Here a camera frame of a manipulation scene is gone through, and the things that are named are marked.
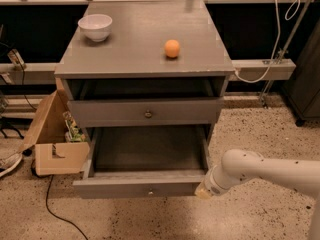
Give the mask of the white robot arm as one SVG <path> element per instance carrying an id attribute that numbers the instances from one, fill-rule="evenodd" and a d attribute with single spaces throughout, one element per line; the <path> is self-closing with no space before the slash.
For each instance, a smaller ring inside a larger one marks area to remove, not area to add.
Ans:
<path id="1" fill-rule="evenodd" d="M 197 186 L 195 195 L 209 199 L 232 187 L 259 178 L 310 196 L 316 200 L 308 240 L 320 240 L 320 162 L 271 159 L 260 153 L 231 149 L 211 168 Z"/>

